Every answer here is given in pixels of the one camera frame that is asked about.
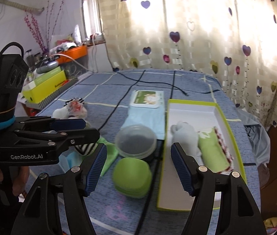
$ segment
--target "translucent lid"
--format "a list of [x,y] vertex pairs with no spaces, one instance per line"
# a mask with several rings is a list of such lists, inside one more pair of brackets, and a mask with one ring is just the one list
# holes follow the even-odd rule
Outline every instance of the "translucent lid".
[[115,137],[115,145],[123,157],[146,158],[155,151],[156,144],[156,134],[144,125],[124,127]]

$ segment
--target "metal bolt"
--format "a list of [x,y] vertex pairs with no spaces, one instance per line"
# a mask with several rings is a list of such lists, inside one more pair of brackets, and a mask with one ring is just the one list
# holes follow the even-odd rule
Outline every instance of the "metal bolt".
[[237,171],[233,171],[232,176],[235,178],[238,178],[240,176],[240,174]]
[[206,166],[199,166],[198,169],[202,172],[206,172],[208,170]]
[[78,172],[79,171],[79,166],[74,166],[71,168],[72,172]]
[[44,179],[45,177],[47,177],[46,173],[39,174],[39,179]]

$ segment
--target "green pouch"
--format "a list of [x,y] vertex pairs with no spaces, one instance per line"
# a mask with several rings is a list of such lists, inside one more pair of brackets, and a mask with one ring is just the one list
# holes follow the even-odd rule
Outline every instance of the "green pouch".
[[205,166],[212,172],[221,172],[230,166],[214,128],[199,132],[198,147],[202,152],[201,157]]

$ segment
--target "sunlight through curtain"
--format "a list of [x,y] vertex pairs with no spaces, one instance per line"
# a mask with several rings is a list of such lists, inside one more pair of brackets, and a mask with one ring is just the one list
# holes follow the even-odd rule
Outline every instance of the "sunlight through curtain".
[[114,70],[218,78],[236,107],[277,125],[277,0],[99,0]]

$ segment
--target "orange box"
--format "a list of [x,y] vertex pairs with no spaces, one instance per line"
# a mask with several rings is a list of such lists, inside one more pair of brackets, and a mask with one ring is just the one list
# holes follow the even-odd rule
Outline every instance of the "orange box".
[[[83,46],[80,46],[80,47],[72,48],[72,49],[69,49],[67,51],[61,52],[59,54],[70,56],[70,57],[72,57],[73,59],[76,60],[76,59],[78,59],[82,56],[87,55],[87,46],[83,45]],[[57,61],[58,61],[59,64],[62,64],[62,63],[65,63],[65,62],[71,62],[72,60],[68,57],[60,56],[60,58],[57,59]]]

